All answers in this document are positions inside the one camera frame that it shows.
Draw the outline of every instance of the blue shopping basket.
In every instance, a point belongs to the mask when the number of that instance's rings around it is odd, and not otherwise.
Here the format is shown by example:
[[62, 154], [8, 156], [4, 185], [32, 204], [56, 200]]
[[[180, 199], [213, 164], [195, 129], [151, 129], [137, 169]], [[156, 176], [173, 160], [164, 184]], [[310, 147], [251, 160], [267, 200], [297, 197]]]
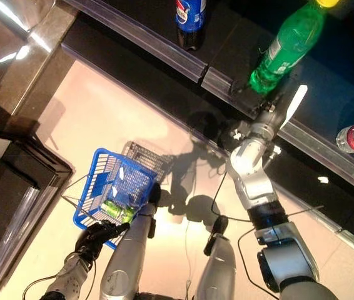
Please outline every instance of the blue shopping basket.
[[[157, 173], [126, 156], [97, 149], [78, 203], [79, 209], [74, 213], [74, 223], [81, 229], [93, 224], [93, 219], [83, 213], [86, 211], [97, 220], [121, 224], [121, 216], [113, 218], [101, 209], [101, 204], [107, 200], [121, 208], [128, 206], [138, 211], [148, 202], [156, 176]], [[106, 244], [115, 249], [117, 241], [116, 238]]]

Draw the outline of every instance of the yellow bottle cap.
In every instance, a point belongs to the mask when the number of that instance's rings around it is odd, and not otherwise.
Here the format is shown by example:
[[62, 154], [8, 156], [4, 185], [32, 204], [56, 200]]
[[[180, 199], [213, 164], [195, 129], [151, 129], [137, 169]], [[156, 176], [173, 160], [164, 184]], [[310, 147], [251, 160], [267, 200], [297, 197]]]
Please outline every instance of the yellow bottle cap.
[[332, 8], [336, 5], [340, 0], [316, 0], [318, 4], [323, 6], [324, 8]]

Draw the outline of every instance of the green soda bottle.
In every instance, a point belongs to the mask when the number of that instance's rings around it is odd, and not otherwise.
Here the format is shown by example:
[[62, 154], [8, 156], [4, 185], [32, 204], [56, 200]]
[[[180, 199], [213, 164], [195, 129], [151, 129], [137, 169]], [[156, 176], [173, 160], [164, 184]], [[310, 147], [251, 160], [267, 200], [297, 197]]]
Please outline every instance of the green soda bottle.
[[276, 87], [284, 74], [316, 44], [326, 18], [327, 8], [339, 0], [310, 0], [288, 17], [267, 49], [260, 65], [252, 72], [249, 84], [260, 94]]

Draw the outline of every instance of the tiled floor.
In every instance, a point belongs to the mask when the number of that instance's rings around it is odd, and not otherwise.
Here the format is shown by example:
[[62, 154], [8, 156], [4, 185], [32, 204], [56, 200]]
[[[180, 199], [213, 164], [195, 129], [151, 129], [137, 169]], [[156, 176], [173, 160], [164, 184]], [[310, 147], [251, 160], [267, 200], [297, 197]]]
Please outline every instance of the tiled floor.
[[[206, 212], [221, 182], [224, 167], [220, 166], [220, 158], [134, 94], [79, 62], [74, 63], [60, 85], [41, 122], [38, 135], [47, 147], [73, 165], [74, 179], [87, 173], [92, 155], [99, 147], [121, 152], [128, 141], [135, 141], [158, 154], [176, 156], [178, 167], [161, 186], [164, 195], [171, 192], [169, 198], [176, 205], [161, 207], [156, 214], [156, 234], [147, 243], [140, 290], [183, 299], [190, 278], [192, 297], [207, 262], [202, 250], [208, 232], [199, 220], [209, 223], [214, 219]], [[220, 166], [219, 170], [211, 165]], [[281, 202], [287, 213], [301, 209], [284, 195]], [[247, 218], [228, 176], [220, 189], [217, 205], [224, 214]], [[169, 210], [177, 211], [180, 216], [171, 216]], [[19, 299], [31, 281], [55, 274], [61, 268], [80, 233], [72, 222], [73, 212], [68, 203], [58, 202], [1, 291], [0, 300]], [[354, 250], [308, 213], [293, 216], [291, 220], [296, 222], [319, 265], [321, 282], [340, 299], [354, 299]], [[231, 221], [226, 232], [236, 253], [235, 299], [269, 299], [248, 282], [238, 254], [236, 242], [250, 228], [249, 223]], [[252, 278], [262, 283], [256, 260], [259, 246], [253, 234], [242, 240], [241, 247]], [[111, 253], [110, 248], [104, 247], [97, 260], [97, 277], [89, 299], [98, 299], [101, 276]], [[81, 299], [86, 297], [92, 280], [93, 272], [81, 291]], [[33, 286], [27, 299], [39, 299], [48, 284]]]

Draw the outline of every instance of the blue bottle label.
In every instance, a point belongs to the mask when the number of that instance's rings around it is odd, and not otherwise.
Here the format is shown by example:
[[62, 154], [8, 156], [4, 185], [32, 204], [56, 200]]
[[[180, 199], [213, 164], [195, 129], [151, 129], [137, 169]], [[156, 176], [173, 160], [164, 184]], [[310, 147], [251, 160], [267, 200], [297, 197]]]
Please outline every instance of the blue bottle label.
[[178, 27], [187, 33], [199, 30], [205, 21], [206, 0], [176, 0]]

